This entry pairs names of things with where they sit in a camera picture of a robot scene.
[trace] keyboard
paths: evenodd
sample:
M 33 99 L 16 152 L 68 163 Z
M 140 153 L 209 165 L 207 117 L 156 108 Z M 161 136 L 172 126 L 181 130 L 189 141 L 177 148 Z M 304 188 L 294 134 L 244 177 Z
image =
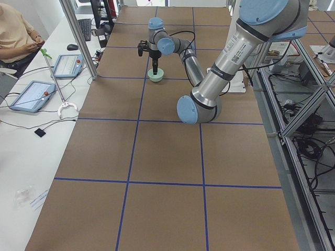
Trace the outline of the keyboard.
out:
M 84 18 L 78 20 L 79 27 L 84 35 L 85 41 L 91 40 L 91 19 Z

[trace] black pants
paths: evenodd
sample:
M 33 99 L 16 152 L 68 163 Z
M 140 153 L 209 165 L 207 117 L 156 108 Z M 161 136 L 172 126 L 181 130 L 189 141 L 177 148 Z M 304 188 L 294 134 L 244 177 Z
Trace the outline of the black pants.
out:
M 6 65 L 10 69 L 17 70 L 17 72 L 15 73 L 15 76 L 19 78 L 22 76 L 23 72 L 26 70 L 26 68 L 32 62 L 32 60 L 34 59 L 34 57 L 36 56 L 38 52 L 39 50 L 29 54 L 23 59 L 14 61 L 13 63 L 7 63 Z

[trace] blue joint cap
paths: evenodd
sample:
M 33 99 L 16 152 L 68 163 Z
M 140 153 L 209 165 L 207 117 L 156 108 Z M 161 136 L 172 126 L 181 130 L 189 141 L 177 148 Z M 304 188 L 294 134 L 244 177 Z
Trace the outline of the blue joint cap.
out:
M 148 27 L 150 30 L 161 29 L 164 27 L 163 20 L 159 17 L 150 18 Z
M 174 52 L 174 42 L 170 38 L 162 38 L 157 43 L 157 48 L 163 55 L 170 55 Z
M 278 16 L 288 0 L 242 0 L 240 19 L 247 25 L 261 25 Z
M 269 42 L 280 42 L 280 41 L 286 41 L 286 40 L 294 40 L 303 37 L 307 32 L 307 26 L 302 27 L 297 30 L 292 30 L 290 32 L 286 32 L 283 34 L 279 34 L 277 36 L 272 36 L 269 39 Z
M 196 124 L 198 121 L 198 110 L 190 96 L 185 95 L 178 100 L 177 113 L 186 124 Z

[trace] black mouse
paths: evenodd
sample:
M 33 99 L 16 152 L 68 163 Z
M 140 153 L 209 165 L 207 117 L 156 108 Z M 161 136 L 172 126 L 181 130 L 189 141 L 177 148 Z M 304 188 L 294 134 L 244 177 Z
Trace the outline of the black mouse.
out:
M 68 51 L 78 50 L 78 45 L 71 43 L 71 44 L 68 45 L 67 50 Z

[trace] white table surface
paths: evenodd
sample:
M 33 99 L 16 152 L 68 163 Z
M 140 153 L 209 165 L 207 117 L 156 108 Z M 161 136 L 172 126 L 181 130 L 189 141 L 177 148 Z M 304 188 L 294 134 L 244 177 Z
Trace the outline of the white table surface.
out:
M 78 19 L 92 18 L 91 15 L 77 15 Z M 76 43 L 71 29 L 64 17 L 55 31 L 47 39 L 43 48 L 47 49 L 54 65 L 60 54 L 80 54 L 80 51 L 68 51 L 66 46 Z M 96 37 L 87 42 L 91 56 L 100 49 Z M 42 53 L 38 53 L 27 71 L 47 66 Z M 11 92 L 22 92 L 32 81 L 52 82 L 48 69 L 28 73 L 15 84 Z M 90 73 L 85 69 L 74 81 L 76 92 L 70 98 L 80 110 L 92 81 Z M 61 80 L 59 84 L 65 86 L 69 80 Z M 67 98 L 74 88 L 68 85 L 62 88 Z M 9 104 L 15 97 L 8 97 Z M 55 93 L 42 110 L 57 111 L 62 104 L 58 93 Z M 74 117 L 78 112 L 73 107 L 63 109 L 63 117 Z M 18 126 L 32 127 L 51 120 L 58 120 L 57 112 L 24 113 L 0 108 L 0 119 Z M 46 129 L 46 135 L 38 137 L 35 129 L 20 129 L 0 122 L 0 250 L 22 251 L 25 249 L 34 230 L 42 207 L 34 210 L 29 202 L 20 207 L 15 206 L 15 193 L 18 190 L 33 186 L 34 197 L 49 189 L 54 175 L 63 156 L 66 145 L 71 136 L 75 122 L 59 122 Z

